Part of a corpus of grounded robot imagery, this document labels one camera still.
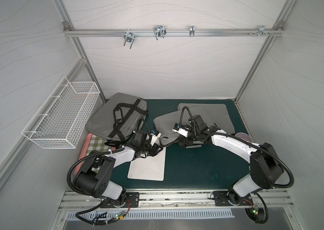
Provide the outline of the silver laptop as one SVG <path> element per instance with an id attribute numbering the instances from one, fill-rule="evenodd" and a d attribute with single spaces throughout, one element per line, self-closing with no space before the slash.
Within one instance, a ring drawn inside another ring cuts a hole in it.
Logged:
<path id="1" fill-rule="evenodd" d="M 166 149 L 154 157 L 138 158 L 130 163 L 128 179 L 163 181 L 165 172 Z"/>

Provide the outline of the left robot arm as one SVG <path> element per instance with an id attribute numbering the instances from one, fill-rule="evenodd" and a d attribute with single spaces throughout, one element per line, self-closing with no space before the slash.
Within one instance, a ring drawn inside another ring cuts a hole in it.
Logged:
<path id="1" fill-rule="evenodd" d="M 122 205 L 126 189 L 111 181 L 114 168 L 138 158 L 154 157 L 163 148 L 157 143 L 161 133 L 138 130 L 126 143 L 118 142 L 117 149 L 104 152 L 93 150 L 80 158 L 68 170 L 66 181 L 73 191 L 94 198 L 108 198 Z"/>

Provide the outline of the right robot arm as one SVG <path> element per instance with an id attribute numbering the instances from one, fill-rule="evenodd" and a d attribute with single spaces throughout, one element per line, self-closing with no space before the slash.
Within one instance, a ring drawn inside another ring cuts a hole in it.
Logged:
<path id="1" fill-rule="evenodd" d="M 227 192 L 233 205 L 254 192 L 263 189 L 290 188 L 295 179 L 289 167 L 279 159 L 272 145 L 256 144 L 233 136 L 217 126 L 208 127 L 197 115 L 188 119 L 189 124 L 176 123 L 172 131 L 180 134 L 180 143 L 192 146 L 194 141 L 213 144 L 241 157 L 250 165 L 250 173 L 235 182 Z"/>

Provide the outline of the grey laptop sleeve front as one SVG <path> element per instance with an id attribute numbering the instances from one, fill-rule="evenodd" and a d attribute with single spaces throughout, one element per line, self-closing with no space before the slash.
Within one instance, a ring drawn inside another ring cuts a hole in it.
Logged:
<path id="1" fill-rule="evenodd" d="M 214 122 L 211 117 L 208 115 L 206 110 L 199 105 L 188 106 L 191 114 L 193 116 L 200 115 L 202 120 L 207 124 L 208 127 L 214 126 Z M 176 141 L 180 134 L 172 131 L 176 123 L 179 124 L 181 117 L 181 110 L 164 114 L 162 116 L 156 117 L 153 120 L 155 128 L 161 133 L 160 144 L 163 146 L 168 146 L 172 142 Z"/>

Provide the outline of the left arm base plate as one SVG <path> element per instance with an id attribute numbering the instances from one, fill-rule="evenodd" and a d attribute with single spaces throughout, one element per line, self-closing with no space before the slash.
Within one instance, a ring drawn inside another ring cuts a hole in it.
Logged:
<path id="1" fill-rule="evenodd" d="M 118 199 L 106 198 L 101 208 L 137 208 L 139 206 L 140 194 L 138 192 L 123 192 Z"/>

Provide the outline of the grey laptop bag with strap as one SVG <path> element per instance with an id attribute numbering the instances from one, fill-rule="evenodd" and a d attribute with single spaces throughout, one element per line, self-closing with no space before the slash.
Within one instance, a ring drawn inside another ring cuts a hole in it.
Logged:
<path id="1" fill-rule="evenodd" d="M 124 93 L 113 95 L 86 123 L 85 128 L 105 140 L 125 143 L 148 114 L 147 102 Z"/>

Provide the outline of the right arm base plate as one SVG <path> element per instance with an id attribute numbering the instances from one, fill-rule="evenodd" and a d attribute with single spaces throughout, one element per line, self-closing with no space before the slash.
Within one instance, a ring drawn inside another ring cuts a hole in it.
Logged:
<path id="1" fill-rule="evenodd" d="M 210 194 L 209 198 L 214 201 L 214 204 L 217 207 L 236 207 L 253 205 L 253 201 L 250 194 L 241 197 L 233 190 L 213 191 Z"/>

